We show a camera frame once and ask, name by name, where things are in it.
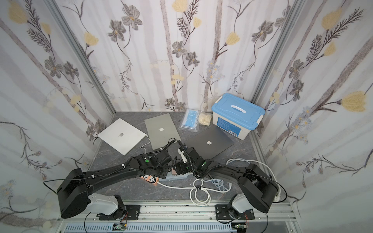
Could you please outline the orange power strip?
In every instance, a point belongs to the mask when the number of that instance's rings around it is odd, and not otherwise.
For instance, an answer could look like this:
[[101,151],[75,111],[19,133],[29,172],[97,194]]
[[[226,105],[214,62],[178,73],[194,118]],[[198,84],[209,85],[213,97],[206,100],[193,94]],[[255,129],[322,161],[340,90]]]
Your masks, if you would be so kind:
[[159,179],[157,177],[153,177],[150,175],[144,175],[144,176],[141,176],[141,178],[145,180],[146,182],[151,183],[153,185],[157,185],[159,182]]

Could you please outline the blue-grey power strip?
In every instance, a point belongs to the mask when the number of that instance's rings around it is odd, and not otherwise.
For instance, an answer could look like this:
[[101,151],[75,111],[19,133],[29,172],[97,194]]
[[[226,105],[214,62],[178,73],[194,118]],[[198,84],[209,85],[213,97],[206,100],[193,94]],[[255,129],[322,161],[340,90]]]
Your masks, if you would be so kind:
[[188,174],[184,174],[184,175],[168,175],[166,177],[166,181],[174,181],[174,180],[181,180],[181,179],[186,179],[188,178]]

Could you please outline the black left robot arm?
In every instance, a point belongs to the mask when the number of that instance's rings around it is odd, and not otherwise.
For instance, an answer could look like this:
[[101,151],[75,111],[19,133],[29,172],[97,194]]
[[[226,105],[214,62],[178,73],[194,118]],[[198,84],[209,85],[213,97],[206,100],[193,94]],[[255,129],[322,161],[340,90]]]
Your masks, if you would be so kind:
[[88,196],[112,184],[145,175],[165,178],[171,165],[171,156],[163,150],[131,157],[120,165],[101,170],[74,169],[56,191],[61,217],[66,219],[82,213],[91,204]]

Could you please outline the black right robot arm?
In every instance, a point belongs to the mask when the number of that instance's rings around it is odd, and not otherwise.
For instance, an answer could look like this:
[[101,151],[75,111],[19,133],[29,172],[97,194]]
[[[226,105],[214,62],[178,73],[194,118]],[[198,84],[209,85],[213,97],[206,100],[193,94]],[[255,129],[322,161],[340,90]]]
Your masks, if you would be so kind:
[[192,147],[180,147],[178,153],[182,162],[174,166],[177,174],[193,173],[196,178],[225,180],[237,184],[247,201],[253,208],[268,213],[279,185],[271,179],[260,167],[249,164],[245,167],[232,167],[214,160],[204,159]]

